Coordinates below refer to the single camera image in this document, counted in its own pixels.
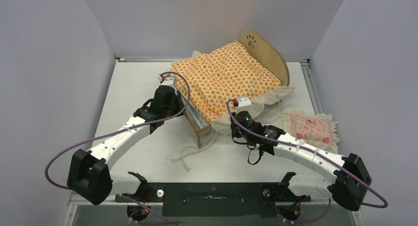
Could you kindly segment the orange patterned pet mattress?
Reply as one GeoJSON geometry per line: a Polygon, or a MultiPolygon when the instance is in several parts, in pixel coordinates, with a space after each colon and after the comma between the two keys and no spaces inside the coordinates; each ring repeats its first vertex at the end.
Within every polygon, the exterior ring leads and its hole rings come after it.
{"type": "Polygon", "coordinates": [[[211,128],[222,135],[231,134],[227,101],[246,96],[249,113],[258,117],[295,91],[254,59],[239,42],[229,43],[209,54],[194,51],[188,59],[172,62],[171,70],[182,77],[176,82],[184,98],[211,128]]]}

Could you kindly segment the wooden pet bed frame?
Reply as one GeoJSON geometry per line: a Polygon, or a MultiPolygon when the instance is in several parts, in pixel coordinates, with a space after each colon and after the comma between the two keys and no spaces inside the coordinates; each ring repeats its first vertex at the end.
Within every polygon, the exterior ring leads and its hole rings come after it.
{"type": "MultiPolygon", "coordinates": [[[[290,87],[289,70],[284,58],[258,32],[245,31],[240,35],[237,42],[243,44],[249,54],[275,75],[283,85],[290,87]]],[[[214,130],[211,128],[210,124],[200,117],[200,115],[191,107],[188,109],[186,119],[193,130],[192,136],[197,147],[201,148],[203,146],[203,137],[214,130]]]]}

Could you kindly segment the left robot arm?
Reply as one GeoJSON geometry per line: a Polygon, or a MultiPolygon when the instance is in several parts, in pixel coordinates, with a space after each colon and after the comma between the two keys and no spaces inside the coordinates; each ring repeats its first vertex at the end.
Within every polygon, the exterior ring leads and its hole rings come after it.
{"type": "Polygon", "coordinates": [[[169,117],[182,115],[183,103],[175,85],[161,83],[154,97],[137,109],[132,117],[104,142],[87,151],[77,150],[71,158],[67,187],[93,205],[110,195],[128,194],[142,201],[147,194],[146,179],[135,172],[111,173],[115,163],[137,142],[151,135],[169,117]]]}

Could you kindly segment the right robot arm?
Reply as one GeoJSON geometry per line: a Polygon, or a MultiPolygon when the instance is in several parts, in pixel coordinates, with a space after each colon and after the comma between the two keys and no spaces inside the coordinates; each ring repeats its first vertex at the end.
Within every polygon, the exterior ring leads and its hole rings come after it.
{"type": "Polygon", "coordinates": [[[358,211],[371,190],[371,176],[363,159],[356,154],[348,156],[320,150],[298,140],[284,130],[262,125],[252,119],[249,112],[231,113],[232,138],[243,138],[251,151],[287,158],[319,174],[303,177],[294,172],[284,177],[279,195],[284,200],[296,196],[322,196],[332,198],[347,210],[358,211]]]}

